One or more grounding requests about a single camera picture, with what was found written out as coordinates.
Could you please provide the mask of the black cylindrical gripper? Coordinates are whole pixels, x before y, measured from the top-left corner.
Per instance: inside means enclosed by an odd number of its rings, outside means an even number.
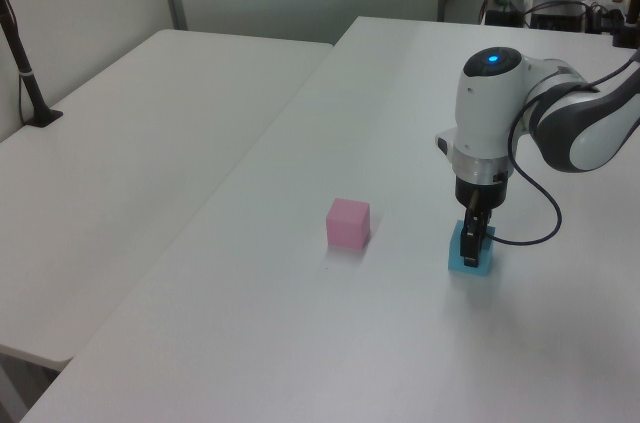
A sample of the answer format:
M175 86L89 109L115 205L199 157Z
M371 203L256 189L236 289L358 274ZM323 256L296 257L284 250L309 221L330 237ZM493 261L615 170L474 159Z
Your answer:
M499 207L506 199L512 164L508 156L476 158L457 148L453 149L451 164L456 176L455 197L467 208L459 232L460 256L466 267L477 268L482 242L493 239L495 228L491 225L491 209ZM469 208L475 192L478 193L476 208L488 209L481 217Z

